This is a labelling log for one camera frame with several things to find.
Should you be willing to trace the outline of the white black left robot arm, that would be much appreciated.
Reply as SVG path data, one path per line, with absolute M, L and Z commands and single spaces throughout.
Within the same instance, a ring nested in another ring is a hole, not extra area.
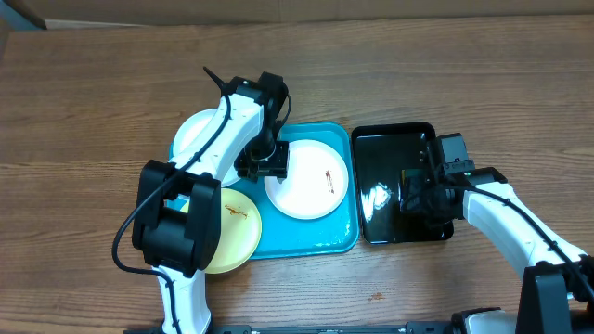
M 282 77 L 263 72 L 257 81 L 214 77 L 220 104 L 199 134 L 169 161 L 142 168 L 136 207 L 124 221 L 142 252 L 143 274 L 157 277 L 164 319 L 161 333 L 204 333 L 211 312 L 205 269 L 222 230 L 222 182 L 228 171 L 253 182 L 284 179 L 289 144 L 278 140 L 278 115 L 291 105 Z

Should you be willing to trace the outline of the green yellow sponge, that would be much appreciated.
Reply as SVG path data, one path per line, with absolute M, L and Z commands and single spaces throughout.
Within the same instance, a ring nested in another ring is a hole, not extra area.
M 401 172 L 402 188 L 405 191 L 415 192 L 423 189 L 425 182 L 425 171 L 422 169 L 405 169 Z

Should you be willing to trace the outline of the white plate with dark stain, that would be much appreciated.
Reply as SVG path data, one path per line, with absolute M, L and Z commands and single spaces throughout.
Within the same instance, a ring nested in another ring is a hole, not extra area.
M 169 159 L 184 150 L 208 124 L 217 109 L 205 109 L 189 117 L 178 128 L 170 146 Z

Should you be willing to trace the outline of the white plate with red stain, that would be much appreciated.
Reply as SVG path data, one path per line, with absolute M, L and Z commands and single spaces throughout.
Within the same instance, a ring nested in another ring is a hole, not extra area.
M 287 177 L 265 178 L 265 192 L 282 213 L 299 220 L 321 218 L 344 200 L 349 175 L 344 159 L 331 146 L 312 139 L 289 144 Z

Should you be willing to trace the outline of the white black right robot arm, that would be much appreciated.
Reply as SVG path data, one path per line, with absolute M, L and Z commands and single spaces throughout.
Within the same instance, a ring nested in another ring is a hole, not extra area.
M 464 220 L 482 232 L 522 281 L 519 309 L 452 315 L 446 333 L 590 333 L 593 258 L 557 235 L 494 167 L 478 168 L 462 135 L 428 142 L 418 168 L 401 172 L 401 213 L 437 227 Z

